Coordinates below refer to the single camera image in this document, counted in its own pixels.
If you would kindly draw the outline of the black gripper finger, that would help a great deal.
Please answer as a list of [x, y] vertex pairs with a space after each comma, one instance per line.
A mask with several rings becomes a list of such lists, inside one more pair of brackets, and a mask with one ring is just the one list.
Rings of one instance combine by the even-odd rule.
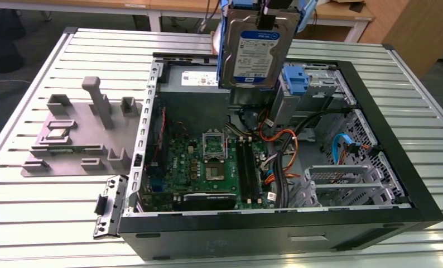
[[263, 12], [258, 16], [258, 28], [274, 28], [276, 15], [267, 15]]

